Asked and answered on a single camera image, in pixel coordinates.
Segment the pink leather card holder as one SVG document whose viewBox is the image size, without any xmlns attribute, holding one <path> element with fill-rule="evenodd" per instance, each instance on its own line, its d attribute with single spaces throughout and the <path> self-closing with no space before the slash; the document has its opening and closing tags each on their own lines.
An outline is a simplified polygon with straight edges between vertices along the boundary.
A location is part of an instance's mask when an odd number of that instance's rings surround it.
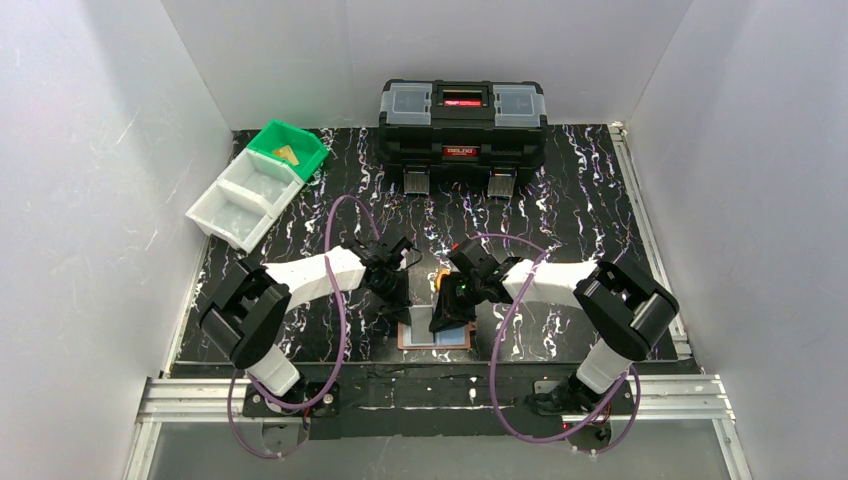
<svg viewBox="0 0 848 480">
<path fill-rule="evenodd" d="M 429 331 L 433 307 L 414 305 L 408 309 L 408 323 L 397 324 L 399 350 L 468 350 L 476 325 L 467 324 L 437 333 Z"/>
</svg>

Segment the orange credit card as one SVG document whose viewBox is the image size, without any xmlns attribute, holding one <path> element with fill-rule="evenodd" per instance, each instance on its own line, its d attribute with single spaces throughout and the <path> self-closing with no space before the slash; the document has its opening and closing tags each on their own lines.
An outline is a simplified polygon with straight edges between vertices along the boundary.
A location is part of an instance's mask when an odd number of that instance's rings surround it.
<svg viewBox="0 0 848 480">
<path fill-rule="evenodd" d="M 291 166 L 298 166 L 300 164 L 297 155 L 290 145 L 278 147 L 272 151 L 272 154 Z"/>
</svg>

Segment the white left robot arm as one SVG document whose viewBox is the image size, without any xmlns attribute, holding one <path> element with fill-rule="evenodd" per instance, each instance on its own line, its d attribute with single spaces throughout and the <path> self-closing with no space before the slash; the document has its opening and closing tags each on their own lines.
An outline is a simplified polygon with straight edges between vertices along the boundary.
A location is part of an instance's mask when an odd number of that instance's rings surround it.
<svg viewBox="0 0 848 480">
<path fill-rule="evenodd" d="M 300 372 L 276 344 L 286 313 L 311 301 L 367 289 L 378 300 L 378 314 L 389 322 L 409 323 L 410 256 L 404 236 L 352 240 L 323 254 L 287 263 L 238 261 L 201 307 L 198 326 L 255 388 L 287 410 L 309 406 L 293 395 Z"/>
</svg>

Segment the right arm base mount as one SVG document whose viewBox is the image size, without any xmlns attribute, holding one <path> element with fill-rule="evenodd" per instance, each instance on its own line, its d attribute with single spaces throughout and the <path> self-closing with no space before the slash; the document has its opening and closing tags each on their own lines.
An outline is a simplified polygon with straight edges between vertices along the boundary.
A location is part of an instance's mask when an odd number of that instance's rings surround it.
<svg viewBox="0 0 848 480">
<path fill-rule="evenodd" d="M 540 416 L 573 416 L 574 421 L 563 421 L 564 430 L 572 430 L 584 418 L 586 425 L 568 438 L 577 451 L 599 454 L 617 445 L 612 420 L 615 416 L 627 418 L 625 433 L 635 422 L 640 397 L 624 381 L 617 389 L 610 388 L 598 394 L 580 383 L 576 378 L 563 382 L 539 380 L 533 384 L 533 392 L 526 398 L 531 411 Z"/>
</svg>

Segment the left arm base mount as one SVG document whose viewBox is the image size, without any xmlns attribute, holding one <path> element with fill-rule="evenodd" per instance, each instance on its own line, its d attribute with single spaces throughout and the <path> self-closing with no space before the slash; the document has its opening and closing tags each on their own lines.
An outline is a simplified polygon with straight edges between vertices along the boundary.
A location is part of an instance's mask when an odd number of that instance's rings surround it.
<svg viewBox="0 0 848 480">
<path fill-rule="evenodd" d="M 245 398 L 242 404 L 242 415 L 246 418 L 294 418 L 306 416 L 308 418 L 331 418 L 336 417 L 340 410 L 341 392 L 340 385 L 334 383 L 330 389 L 322 395 L 319 400 L 309 408 L 295 410 L 282 408 L 278 402 L 289 404 L 306 403 L 315 397 L 323 388 L 323 381 L 299 380 L 294 387 L 282 397 L 276 397 L 276 402 L 267 400 L 253 384 L 249 384 L 245 390 Z"/>
</svg>

